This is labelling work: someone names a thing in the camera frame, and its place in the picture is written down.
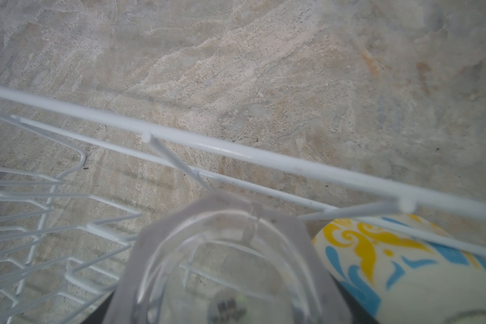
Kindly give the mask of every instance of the beige stone surface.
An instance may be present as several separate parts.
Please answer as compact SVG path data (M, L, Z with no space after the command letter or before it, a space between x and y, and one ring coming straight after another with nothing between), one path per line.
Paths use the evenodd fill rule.
M0 85L486 201L486 0L0 0ZM147 151L135 134L109 126L4 100L0 111ZM62 190L144 212L124 230L204 194L181 172L80 145L85 168ZM336 206L373 199L170 147L191 165ZM55 175L76 161L0 122L0 166ZM116 212L59 199L48 225ZM486 245L486 224L419 213ZM311 234L320 226L310 224ZM51 242L40 260L111 248L66 233Z

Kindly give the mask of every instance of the dish rack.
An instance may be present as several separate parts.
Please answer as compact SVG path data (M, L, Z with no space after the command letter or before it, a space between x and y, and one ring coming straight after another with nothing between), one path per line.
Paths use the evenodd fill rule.
M461 242L451 237L444 237L409 228L400 224L385 221L382 218L374 217L375 215L384 214L413 213L416 208L425 206L434 208L435 210L473 218L478 221L486 221L486 203L467 198L460 198L438 191L418 188L412 185L397 183L391 180L376 178L374 176L352 172L342 168L288 157L278 153L243 146L220 139L213 139L139 119L102 112L100 110L47 99L3 87L0 87L0 98L137 133L142 139L142 142L158 154L154 155L130 149L21 116L6 116L0 113L0 120L13 124L28 132L35 133L48 140L52 140L62 146L74 150L79 155L79 161L75 165L56 176L0 167L0 172L43 179L22 181L0 180L0 187L14 185L20 188L25 187L26 189L33 185L39 185L50 188L48 192L0 190L0 202L22 202L34 205L35 208L37 208L34 211L25 211L19 214L0 216L0 222L7 222L7 225L0 226L0 243L2 243L2 246L4 247L0 250L0 263L11 263L17 268L12 272L0 274L0 302L7 305L3 308L3 311L0 312L0 323L6 322L7 324L10 324L16 322L16 319L21 319L21 316L19 317L19 315L26 310L33 309L42 303L57 298L70 301L73 303L74 307L70 308L66 314L61 315L58 318L46 318L45 322L58 324L80 322L84 316L97 308L97 305L109 292L115 289L116 281L119 280L120 273L105 269L100 266L99 263L121 255L122 253L127 253L137 237L136 234L119 234L111 230L107 225L118 224L125 220L140 217L143 214L142 212L93 194L67 193L60 191L60 186L64 184L65 176L79 170L86 160L86 152L79 146L63 139L65 137L127 154L148 162L177 168L194 179L207 191L211 191L213 188L205 179L211 179L214 183L217 181L234 185L241 189L250 190L273 198L279 198L283 201L292 202L313 209L314 212L311 214L298 216L304 221L353 217L367 224L486 257L486 247ZM341 185L352 190L373 194L378 197L378 201L363 205L338 208L315 200L299 197L294 194L232 178L220 173L203 170L195 166L189 166L166 147L161 140L269 167L288 174L295 174L306 178ZM44 198L46 200L44 203L40 203L36 200L39 198ZM47 220L50 219L51 213L53 212L52 204L55 198L90 199L118 208L120 211L123 211L124 215L97 219L88 222L87 224L67 224L55 227L47 226ZM16 221L30 217L39 217L35 230L15 225ZM120 245L120 247L90 260L83 260L77 256L70 255L44 260L43 262L35 262L40 243L46 238L47 234L68 230L84 231L95 235L106 242ZM22 243L19 245L11 243L17 239L21 239ZM26 257L22 260L10 256L11 254L22 250L28 251ZM26 279L28 279L33 272L40 269L51 269L53 266L63 265L65 265L65 271L62 275L62 284L58 289L55 289L50 293L44 293L27 302L21 301L20 297L25 290ZM90 280L82 274L86 269L93 271L96 274L100 274L108 280L103 282ZM189 276L191 272L194 272L194 269L188 269L187 275ZM207 277L207 279L216 280L215 278L209 277Z

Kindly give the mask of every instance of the stone surface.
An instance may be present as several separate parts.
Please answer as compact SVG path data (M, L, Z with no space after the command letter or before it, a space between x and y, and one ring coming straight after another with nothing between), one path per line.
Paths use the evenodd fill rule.
M486 0L0 0L0 85L486 201ZM0 111L147 150L112 127L3 100ZM143 211L127 230L203 194L181 172L81 146L87 169L63 190ZM170 147L189 164L337 206L372 199ZM76 161L0 122L0 166L55 175ZM107 214L79 200L56 207L50 226ZM419 213L486 244L486 224ZM100 250L89 240L69 234L40 257Z

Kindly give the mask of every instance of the white wire dish rack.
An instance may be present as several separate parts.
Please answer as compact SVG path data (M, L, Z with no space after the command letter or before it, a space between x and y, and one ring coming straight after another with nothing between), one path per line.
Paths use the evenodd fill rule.
M206 190L212 190L212 188L204 180L204 178L234 185L246 190L254 191L256 193L279 198L284 201L289 201L305 207L310 207L315 210L315 212L311 214L299 216L299 218L302 220L332 220L336 218L354 217L359 219L361 222L486 257L485 247L461 242L450 237L442 237L437 234L405 227L403 225L394 224L392 222L385 221L382 218L372 217L375 215L394 214L398 212L410 213L415 211L415 209L419 206L426 206L439 211L447 211L456 215L470 217L478 221L486 221L486 203L455 197L453 195L418 188L411 185L396 183L394 181L376 178L357 172L351 172L329 165L292 158L278 153L242 146L220 139L212 139L199 134L189 133L166 126L160 126L143 120L119 116L113 113L101 112L95 109L9 90L3 87L0 87L0 98L50 110L56 113L66 114L72 117L90 120L99 124L118 127L126 131L135 132L140 135L145 144L159 154L159 156L156 156L140 152L120 145L108 143L100 139L70 132L42 122L23 118L21 116L6 116L0 113L0 120L57 142L65 147L75 150L80 155L80 159L75 165L56 176L0 167L0 172L39 177L43 179L42 181L0 180L0 187L9 185L14 185L16 187L28 186L28 188L31 188L32 185L50 187L48 192L0 190L0 202L23 202L34 205L36 208L38 208L38 210L35 211L25 211L19 214L0 216L0 222L9 222L6 226L0 226L0 242L9 243L13 240L23 239L22 243L19 245L6 244L6 248L0 250L0 263L8 262L17 267L17 269L12 272L7 272L0 275L0 296L2 296L2 301L9 300L7 308L4 308L4 311L0 313L0 322L7 322L8 324L16 322L19 314L22 314L27 309L35 308L37 305L57 296L73 301L77 306L71 311L67 312L67 314L64 316L61 316L61 318L50 319L49 322L60 324L70 321L79 322L80 317L78 317L78 315L81 314L82 316L83 312L90 312L91 310L95 309L100 300L108 292L115 289L116 281L119 279L120 273L114 273L108 269L104 269L99 266L98 263L113 258L130 249L131 243L136 238L136 235L118 234L117 232L105 227L105 225L115 224L127 219L140 217L142 215L141 212L92 194L63 193L59 191L59 187L64 183L65 176L72 172L76 172L84 165L86 160L86 152L78 146L61 139L58 135L104 147L116 152L121 152L148 162L178 168L197 181ZM379 201L365 205L337 208L335 206L302 198L297 195L239 180L216 172L202 170L195 166L186 165L174 152L162 144L160 141L161 139L222 156L251 162L289 174L296 174L306 178L322 180L328 183L342 185L353 190L374 194L379 197ZM40 203L36 200L37 198L46 198L46 201L45 203ZM51 205L53 203L53 199L55 198L87 198L118 208L123 212L126 212L126 214L120 217L98 219L85 225L69 224L59 227L48 227L46 224L47 220L51 217ZM35 230L27 229L26 227L14 224L14 222L18 221L19 219L30 217L39 217L37 228ZM38 247L42 240L44 240L46 237L46 234L68 230L85 231L96 235L105 241L120 245L120 247L90 260L82 260L76 256L63 256L45 260L44 262L34 262ZM10 256L11 254L20 250L28 250L26 257L23 258L23 260L18 260ZM28 302L21 302L20 297L24 292L26 278L37 270L48 269L58 264L70 264L65 268L66 270L62 275L63 281L61 286L51 293L46 293L33 300L29 300ZM107 284L93 282L87 279L85 276L79 274L84 269L89 269L106 276L110 279L110 282ZM190 266L187 267L187 274L194 271L194 268ZM207 278L214 281L217 280L216 278ZM69 284L78 287L85 293L77 294L69 292L67 289Z

